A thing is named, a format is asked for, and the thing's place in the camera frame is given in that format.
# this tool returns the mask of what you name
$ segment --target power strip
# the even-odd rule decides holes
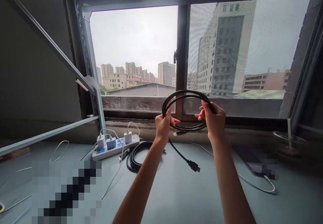
[[[138,145],[140,142],[139,136],[137,134],[132,135],[132,142],[127,142],[126,144],[123,143],[123,150],[125,151],[126,149]],[[104,144],[104,148],[98,150],[98,145],[94,147],[94,150],[92,152],[92,159],[93,161],[101,160],[107,157],[110,157],[112,155],[118,154],[122,152],[122,143],[117,139],[117,145],[114,146],[113,148],[107,149],[107,144]]]

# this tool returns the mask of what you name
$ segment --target tree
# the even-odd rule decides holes
[[[100,85],[100,93],[101,93],[101,95],[106,95],[107,91],[108,90],[104,85]]]

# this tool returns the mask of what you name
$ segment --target pixelated area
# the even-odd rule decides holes
[[[101,173],[100,161],[34,161],[32,223],[91,223],[101,207]]]

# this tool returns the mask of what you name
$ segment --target black cable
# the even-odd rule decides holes
[[[171,101],[171,99],[179,94],[185,94],[186,95],[182,95],[179,96],[178,98],[175,98],[173,101]],[[193,90],[179,90],[174,92],[173,94],[171,94],[163,103],[163,107],[161,109],[162,113],[163,113],[163,117],[165,117],[167,110],[169,109],[169,107],[175,103],[177,100],[179,99],[183,99],[183,98],[198,98],[201,100],[204,100],[208,103],[210,110],[212,111],[212,113],[215,114],[215,109],[212,106],[210,100],[208,99],[207,96],[205,96],[204,94],[198,92],[198,91],[193,91]],[[188,126],[173,126],[172,124],[170,124],[171,127],[173,127],[174,129],[179,130],[178,132],[174,133],[174,135],[183,135],[187,132],[191,132],[191,131],[197,131],[197,130],[201,130],[203,128],[206,127],[206,122],[203,122],[197,126],[192,126],[192,127],[188,127]],[[200,168],[198,167],[198,165],[195,162],[192,162],[190,160],[187,160],[177,149],[176,147],[173,145],[172,141],[168,138],[169,143],[171,144],[171,146],[174,148],[174,150],[188,163],[188,165],[191,167],[192,170],[196,171],[200,171]]]

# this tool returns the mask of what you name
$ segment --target overcast sky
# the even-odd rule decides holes
[[[258,0],[245,74],[290,68],[309,0]],[[192,5],[189,68],[196,70],[199,39],[215,3]],[[173,63],[177,6],[95,12],[91,32],[96,64],[135,62],[157,76],[158,63]]]

